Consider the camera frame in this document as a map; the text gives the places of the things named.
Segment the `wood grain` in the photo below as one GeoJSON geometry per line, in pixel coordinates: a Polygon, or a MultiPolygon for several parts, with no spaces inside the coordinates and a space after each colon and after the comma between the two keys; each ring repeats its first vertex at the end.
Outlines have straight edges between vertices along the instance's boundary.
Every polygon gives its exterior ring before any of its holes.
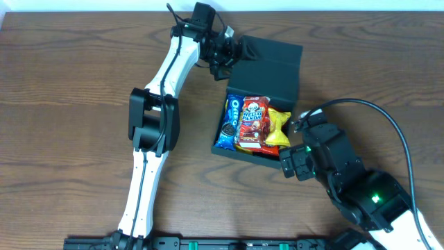
{"type": "MultiPolygon", "coordinates": [[[[397,119],[411,147],[419,208],[443,243],[444,14],[221,15],[238,36],[304,46],[296,112],[356,97],[397,119]]],[[[7,13],[0,30],[0,249],[61,249],[68,235],[116,229],[133,165],[128,96],[158,70],[172,25],[165,12],[7,13]]],[[[226,84],[198,68],[186,80],[182,133],[162,172],[155,230],[294,238],[349,227],[316,181],[210,153],[226,84]]],[[[328,115],[347,129],[366,166],[408,188],[402,147],[383,117],[354,105],[328,115]]]]}

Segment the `open box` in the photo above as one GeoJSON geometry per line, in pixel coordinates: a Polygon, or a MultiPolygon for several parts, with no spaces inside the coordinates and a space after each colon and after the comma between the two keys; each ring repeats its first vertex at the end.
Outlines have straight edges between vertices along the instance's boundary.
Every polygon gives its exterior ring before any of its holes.
{"type": "MultiPolygon", "coordinates": [[[[282,112],[292,112],[298,100],[302,47],[247,35],[243,36],[239,43],[244,46],[244,50],[253,55],[254,59],[240,60],[234,65],[228,81],[227,94],[269,97],[269,106],[282,112]]],[[[211,152],[258,165],[281,168],[278,156],[261,153],[249,155],[214,146],[223,125],[225,101],[226,96],[221,102],[221,116],[211,152]]],[[[282,131],[288,135],[289,126],[286,125],[282,131]]]]}

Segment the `green light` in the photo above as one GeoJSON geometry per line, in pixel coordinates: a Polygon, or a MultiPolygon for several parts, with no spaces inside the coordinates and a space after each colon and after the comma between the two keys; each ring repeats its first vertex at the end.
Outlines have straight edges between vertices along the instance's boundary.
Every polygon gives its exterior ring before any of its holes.
{"type": "Polygon", "coordinates": [[[372,201],[375,202],[375,203],[377,203],[377,202],[380,201],[380,200],[381,200],[381,198],[380,198],[377,194],[375,194],[375,195],[372,197],[372,201]]]}

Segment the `blue oreo package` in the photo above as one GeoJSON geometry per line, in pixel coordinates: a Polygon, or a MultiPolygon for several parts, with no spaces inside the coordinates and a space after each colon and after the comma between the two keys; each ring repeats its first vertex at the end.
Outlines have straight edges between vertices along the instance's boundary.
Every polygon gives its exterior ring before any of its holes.
{"type": "Polygon", "coordinates": [[[238,94],[228,94],[227,108],[219,139],[215,147],[236,151],[234,148],[234,137],[236,135],[237,124],[239,123],[239,114],[244,106],[244,97],[238,94]]]}

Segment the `table surface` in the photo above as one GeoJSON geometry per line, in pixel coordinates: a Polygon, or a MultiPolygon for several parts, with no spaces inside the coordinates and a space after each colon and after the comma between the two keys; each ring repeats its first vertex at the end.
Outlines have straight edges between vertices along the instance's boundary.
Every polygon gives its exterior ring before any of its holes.
{"type": "MultiPolygon", "coordinates": [[[[444,13],[223,12],[237,36],[304,46],[295,112],[355,97],[409,141],[418,207],[444,242],[444,13]]],[[[117,229],[133,168],[128,97],[169,48],[167,12],[14,12],[0,31],[0,249],[61,249],[117,229]]],[[[185,237],[294,238],[350,224],[315,180],[210,153],[227,81],[193,68],[161,175],[154,229],[185,237]]],[[[407,189],[395,131],[367,107],[329,108],[367,167],[407,189]]],[[[291,136],[292,144],[301,142],[291,136]]]]}

